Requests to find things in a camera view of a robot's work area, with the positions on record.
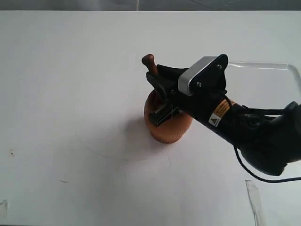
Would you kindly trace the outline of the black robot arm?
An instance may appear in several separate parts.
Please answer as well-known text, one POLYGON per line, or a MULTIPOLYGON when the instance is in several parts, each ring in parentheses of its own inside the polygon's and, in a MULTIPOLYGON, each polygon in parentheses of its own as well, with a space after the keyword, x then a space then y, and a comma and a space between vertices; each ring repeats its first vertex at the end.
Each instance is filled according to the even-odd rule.
POLYGON ((239 163, 247 161, 260 172, 279 176, 287 164, 301 158, 301 106, 257 109, 231 101, 226 93, 228 56, 205 56, 189 68, 157 65, 154 56, 142 58, 147 81, 161 106, 149 113, 158 127, 187 114, 233 145, 239 163))

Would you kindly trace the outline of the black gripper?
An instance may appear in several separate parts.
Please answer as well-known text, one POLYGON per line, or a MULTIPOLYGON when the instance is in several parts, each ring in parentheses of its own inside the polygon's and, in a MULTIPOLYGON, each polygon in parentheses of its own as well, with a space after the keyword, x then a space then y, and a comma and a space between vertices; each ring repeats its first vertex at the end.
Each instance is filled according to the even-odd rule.
POLYGON ((161 105, 149 113, 149 120, 155 127, 180 113, 187 113, 221 137, 233 135, 234 115, 226 97, 226 89, 197 87, 192 96, 187 96, 178 91, 178 79, 188 68, 156 67, 158 75, 146 73, 147 81, 161 101, 161 105))

